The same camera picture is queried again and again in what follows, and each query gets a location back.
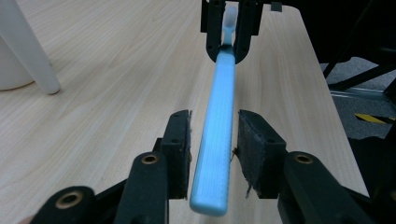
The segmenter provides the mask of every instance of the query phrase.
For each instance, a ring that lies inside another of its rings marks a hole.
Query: light wood surface
[[[168,117],[192,110],[190,186],[204,126],[214,63],[199,33],[201,2],[192,0],[19,0],[62,90],[31,84],[0,91],[0,223],[34,214],[60,189],[101,192],[151,151]],[[259,36],[237,66],[237,111],[261,114],[288,151],[317,156],[336,179],[366,194],[347,137],[297,9],[262,13]],[[279,223],[276,201],[259,200],[238,159],[232,161],[225,217],[170,202],[171,223]]]

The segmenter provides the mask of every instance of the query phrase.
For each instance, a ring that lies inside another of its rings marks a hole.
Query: blue foam stick
[[[209,216],[223,216],[227,212],[234,75],[233,48],[225,45],[216,60],[190,199],[193,211]]]

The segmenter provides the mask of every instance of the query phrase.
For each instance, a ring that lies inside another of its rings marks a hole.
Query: bolt hole
[[[158,157],[155,155],[148,155],[142,159],[142,162],[145,164],[153,164],[158,161]]]
[[[310,157],[305,155],[297,155],[294,159],[297,160],[297,162],[304,164],[310,164],[313,162]]]
[[[56,201],[55,206],[59,209],[66,209],[75,206],[81,202],[83,194],[79,190],[74,190],[64,194],[61,198]]]

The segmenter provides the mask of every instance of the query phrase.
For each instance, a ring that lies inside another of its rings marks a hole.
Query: floor
[[[321,64],[322,70],[324,70],[326,65],[326,63]],[[327,82],[328,84],[335,83],[348,77],[353,77],[375,66],[376,64],[364,59],[352,58],[346,63],[337,64],[327,77]],[[384,90],[394,78],[396,78],[396,71],[362,83],[355,88],[378,93]],[[339,94],[333,94],[332,98],[334,99],[346,135],[351,138],[362,139],[368,136],[384,138],[391,127],[391,123],[396,118],[396,107],[389,101],[351,98],[345,97],[345,95],[340,96]],[[378,119],[385,122],[370,119],[372,116],[379,117]]]

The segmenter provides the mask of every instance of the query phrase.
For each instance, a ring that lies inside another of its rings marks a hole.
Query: chair
[[[396,4],[391,0],[371,0],[357,19],[345,42],[329,62],[323,74],[327,77],[340,60],[358,56],[377,67],[354,77],[329,85],[331,89],[344,91],[370,79],[396,69]],[[396,98],[396,81],[383,91],[388,98]]]
[[[396,69],[396,1],[281,2],[300,10],[318,61],[328,63],[323,72],[326,78],[337,63],[347,62],[353,56],[378,64],[376,68],[329,85],[331,89],[343,91]],[[383,93],[396,103],[396,80]]]

